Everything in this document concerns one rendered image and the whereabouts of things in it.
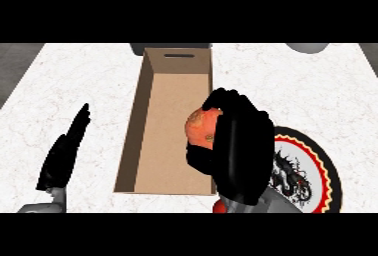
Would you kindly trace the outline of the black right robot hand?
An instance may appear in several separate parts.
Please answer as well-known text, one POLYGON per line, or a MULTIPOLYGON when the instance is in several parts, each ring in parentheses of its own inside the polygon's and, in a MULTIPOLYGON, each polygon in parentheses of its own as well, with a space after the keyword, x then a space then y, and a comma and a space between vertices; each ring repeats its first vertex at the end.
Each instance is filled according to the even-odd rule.
POLYGON ((232 201, 255 206, 266 190, 274 155, 274 127, 245 95, 218 88, 202 109, 218 108, 212 149, 186 146, 187 164, 211 175, 217 191, 232 201))

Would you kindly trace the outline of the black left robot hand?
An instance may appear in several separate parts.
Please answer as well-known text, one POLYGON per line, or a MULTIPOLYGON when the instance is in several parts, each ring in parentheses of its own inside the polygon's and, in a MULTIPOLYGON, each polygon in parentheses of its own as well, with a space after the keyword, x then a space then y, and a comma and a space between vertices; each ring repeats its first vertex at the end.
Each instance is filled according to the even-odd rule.
POLYGON ((66 187, 88 123, 88 104, 84 104, 75 115, 68 132, 57 137, 49 150, 41 166, 37 190, 47 191, 50 188, 66 187))

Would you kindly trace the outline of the brown cardboard box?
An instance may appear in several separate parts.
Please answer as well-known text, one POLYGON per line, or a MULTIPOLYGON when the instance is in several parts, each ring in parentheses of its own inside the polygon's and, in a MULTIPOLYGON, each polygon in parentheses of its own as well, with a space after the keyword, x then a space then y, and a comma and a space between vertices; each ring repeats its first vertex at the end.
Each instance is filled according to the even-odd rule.
POLYGON ((212 91, 211 51, 147 48, 143 53, 113 191, 212 195, 212 178, 186 162, 184 124, 212 91))

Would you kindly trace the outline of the round plate with dragon print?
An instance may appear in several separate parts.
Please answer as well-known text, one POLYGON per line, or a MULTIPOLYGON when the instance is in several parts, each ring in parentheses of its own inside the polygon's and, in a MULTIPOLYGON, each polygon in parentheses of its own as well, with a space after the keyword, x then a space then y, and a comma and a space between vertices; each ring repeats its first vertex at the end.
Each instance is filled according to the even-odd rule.
MULTIPOLYGON (((338 213, 342 190, 338 172, 314 140, 288 127, 274 128, 274 159, 269 186, 301 213, 338 213)), ((212 212, 224 213, 218 200, 212 212)))

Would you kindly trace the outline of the pale grey round object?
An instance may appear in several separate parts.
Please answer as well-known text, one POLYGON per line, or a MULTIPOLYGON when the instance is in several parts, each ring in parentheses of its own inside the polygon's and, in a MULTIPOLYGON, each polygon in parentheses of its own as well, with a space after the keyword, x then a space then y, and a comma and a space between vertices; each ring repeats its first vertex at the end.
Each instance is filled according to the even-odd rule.
POLYGON ((325 50, 328 43, 288 43, 288 47, 304 54, 316 54, 325 50))

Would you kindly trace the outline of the orange squash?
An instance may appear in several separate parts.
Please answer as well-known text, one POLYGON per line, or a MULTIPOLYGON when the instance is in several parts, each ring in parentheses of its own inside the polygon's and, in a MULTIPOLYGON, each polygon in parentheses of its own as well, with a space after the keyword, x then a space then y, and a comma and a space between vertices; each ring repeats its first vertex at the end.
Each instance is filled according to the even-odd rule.
POLYGON ((190 145, 212 149, 217 118, 223 111, 211 108, 204 111, 198 109, 189 116, 184 124, 184 132, 190 145))

